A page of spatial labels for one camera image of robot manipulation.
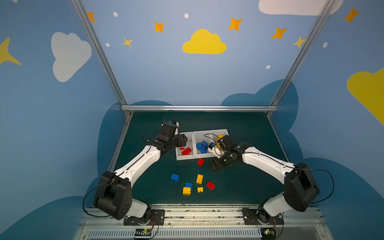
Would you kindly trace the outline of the long red lego brick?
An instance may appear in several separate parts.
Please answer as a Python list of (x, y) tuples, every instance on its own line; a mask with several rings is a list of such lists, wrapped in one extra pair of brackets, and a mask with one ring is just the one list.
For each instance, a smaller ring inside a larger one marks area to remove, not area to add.
[(185, 150), (182, 151), (182, 155), (183, 156), (190, 155), (191, 153), (192, 153), (192, 149), (191, 148), (186, 148)]

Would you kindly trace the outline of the blue lego brick top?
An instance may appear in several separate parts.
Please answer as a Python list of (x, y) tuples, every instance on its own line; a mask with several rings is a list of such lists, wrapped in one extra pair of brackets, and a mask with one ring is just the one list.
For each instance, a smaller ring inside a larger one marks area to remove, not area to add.
[(203, 145), (201, 143), (197, 143), (197, 150), (201, 151), (203, 149)]

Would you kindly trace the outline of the red lego brick top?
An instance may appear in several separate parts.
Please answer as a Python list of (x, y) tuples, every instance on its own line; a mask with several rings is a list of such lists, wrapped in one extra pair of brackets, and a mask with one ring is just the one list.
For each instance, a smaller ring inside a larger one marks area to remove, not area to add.
[(198, 162), (197, 162), (197, 165), (198, 166), (202, 166), (204, 164), (204, 161), (203, 159), (199, 159)]

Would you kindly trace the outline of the blue lego brick large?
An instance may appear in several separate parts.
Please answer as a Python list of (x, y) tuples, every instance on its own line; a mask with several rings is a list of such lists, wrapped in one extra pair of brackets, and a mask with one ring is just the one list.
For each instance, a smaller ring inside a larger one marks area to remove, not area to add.
[(179, 175), (177, 175), (177, 174), (175, 174), (175, 173), (172, 173), (172, 175), (171, 175), (171, 180), (172, 180), (172, 181), (178, 182), (179, 179), (180, 179), (180, 176), (179, 176)]

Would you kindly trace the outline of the large yellow lego brick bottom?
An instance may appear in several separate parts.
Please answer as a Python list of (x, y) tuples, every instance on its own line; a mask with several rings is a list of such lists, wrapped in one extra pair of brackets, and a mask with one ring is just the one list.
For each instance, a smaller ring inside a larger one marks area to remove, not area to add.
[(192, 192), (192, 189), (189, 187), (183, 187), (183, 195), (189, 196)]

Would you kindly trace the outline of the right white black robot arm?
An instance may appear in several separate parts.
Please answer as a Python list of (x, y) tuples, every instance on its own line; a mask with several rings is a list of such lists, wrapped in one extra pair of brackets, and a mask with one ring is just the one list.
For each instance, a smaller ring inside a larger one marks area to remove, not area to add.
[(284, 190), (264, 201), (254, 213), (257, 221), (267, 225), (273, 218), (287, 211), (305, 212), (319, 195), (320, 188), (312, 170), (304, 163), (293, 164), (272, 157), (248, 143), (236, 144), (228, 135), (208, 145), (214, 155), (210, 169), (223, 170), (239, 161), (264, 171), (284, 185)]

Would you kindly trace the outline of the left white bin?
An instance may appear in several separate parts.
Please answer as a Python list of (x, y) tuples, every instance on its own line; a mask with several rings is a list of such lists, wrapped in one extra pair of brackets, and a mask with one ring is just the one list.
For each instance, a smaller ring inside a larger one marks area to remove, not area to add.
[(182, 133), (187, 137), (187, 142), (184, 147), (178, 147), (176, 148), (176, 159), (177, 161), (184, 161), (184, 160), (193, 160), (196, 158), (195, 154), (195, 138), (193, 132), (185, 132)]

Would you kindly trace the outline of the middle white bin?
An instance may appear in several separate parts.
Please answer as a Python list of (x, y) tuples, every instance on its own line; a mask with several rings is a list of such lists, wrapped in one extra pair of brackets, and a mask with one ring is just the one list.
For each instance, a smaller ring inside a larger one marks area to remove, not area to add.
[(211, 139), (211, 131), (197, 131), (193, 132), (194, 135), (194, 153), (197, 159), (211, 158), (213, 155), (208, 150), (210, 143), (214, 141)]

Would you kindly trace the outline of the small blue lego brick lower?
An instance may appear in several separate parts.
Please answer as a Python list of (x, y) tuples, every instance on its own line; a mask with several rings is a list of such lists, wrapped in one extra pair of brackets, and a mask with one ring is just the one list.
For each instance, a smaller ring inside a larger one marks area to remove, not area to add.
[(193, 184), (192, 183), (185, 183), (185, 187), (192, 189), (193, 188)]

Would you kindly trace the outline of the right controller board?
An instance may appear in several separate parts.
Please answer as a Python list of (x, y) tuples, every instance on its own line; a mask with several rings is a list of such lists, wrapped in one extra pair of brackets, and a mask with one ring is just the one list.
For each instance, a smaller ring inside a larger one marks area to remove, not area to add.
[(261, 240), (275, 240), (277, 232), (274, 228), (261, 228)]

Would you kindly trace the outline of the left controller board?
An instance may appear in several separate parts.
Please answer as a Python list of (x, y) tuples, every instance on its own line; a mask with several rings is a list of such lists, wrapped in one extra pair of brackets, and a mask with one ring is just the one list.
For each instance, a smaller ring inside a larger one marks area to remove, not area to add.
[(153, 233), (150, 229), (135, 229), (133, 239), (134, 240), (149, 240)]

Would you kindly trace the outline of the aluminium frame rail back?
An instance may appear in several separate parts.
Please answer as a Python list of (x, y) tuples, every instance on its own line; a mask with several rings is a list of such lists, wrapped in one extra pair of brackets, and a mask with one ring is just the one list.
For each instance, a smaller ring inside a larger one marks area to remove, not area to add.
[(276, 112), (276, 106), (144, 106), (122, 105), (122, 111), (142, 112)]

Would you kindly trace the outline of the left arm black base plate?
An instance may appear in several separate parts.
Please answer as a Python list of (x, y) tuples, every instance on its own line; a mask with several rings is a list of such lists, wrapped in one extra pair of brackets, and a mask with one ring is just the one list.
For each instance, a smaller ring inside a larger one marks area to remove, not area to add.
[(163, 226), (165, 221), (165, 210), (151, 210), (146, 212), (142, 218), (124, 218), (124, 226), (151, 226), (153, 223)]

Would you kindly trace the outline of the aluminium frame post left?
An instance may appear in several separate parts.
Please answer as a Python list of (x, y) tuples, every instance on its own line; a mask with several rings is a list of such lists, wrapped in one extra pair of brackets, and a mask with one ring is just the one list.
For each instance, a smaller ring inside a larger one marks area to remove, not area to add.
[(92, 43), (92, 46), (94, 47), (94, 50), (101, 62), (101, 65), (110, 81), (110, 84), (121, 104), (121, 106), (127, 105), (126, 99), (124, 97), (124, 94), (122, 92), (122, 89), (117, 81), (117, 78), (112, 70), (112, 67), (107, 59), (107, 56), (103, 50), (103, 47), (100, 43), (100, 40), (96, 34), (96, 31), (93, 27), (92, 21), (90, 20), (88, 16), (88, 12), (86, 11), (85, 5), (83, 4), (83, 1), (79, 0), (71, 0), (74, 9)]

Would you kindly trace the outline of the aluminium frame post right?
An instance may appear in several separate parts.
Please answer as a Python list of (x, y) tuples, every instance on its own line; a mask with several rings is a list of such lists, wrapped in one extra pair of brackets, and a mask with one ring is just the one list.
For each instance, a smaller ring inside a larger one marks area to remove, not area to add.
[(292, 82), (294, 76), (296, 75), (297, 71), (299, 70), (300, 66), (304, 62), (308, 52), (310, 51), (312, 45), (316, 41), (319, 33), (321, 32), (322, 28), (324, 27), (325, 23), (327, 22), (328, 18), (331, 15), (331, 11), (333, 6), (335, 5), (336, 0), (327, 0), (321, 9), (318, 17), (316, 18), (312, 28), (310, 29), (307, 40), (304, 42), (302, 47), (300, 48), (292, 66), (290, 67), (286, 77), (284, 78), (283, 82), (281, 83), (280, 87), (278, 88), (277, 93), (275, 94), (274, 98), (271, 101), (270, 109), (266, 112), (267, 117), (270, 118), (273, 112), (276, 112), (278, 110), (278, 104), (280, 100), (282, 99), (284, 93), (287, 91), (290, 83)]

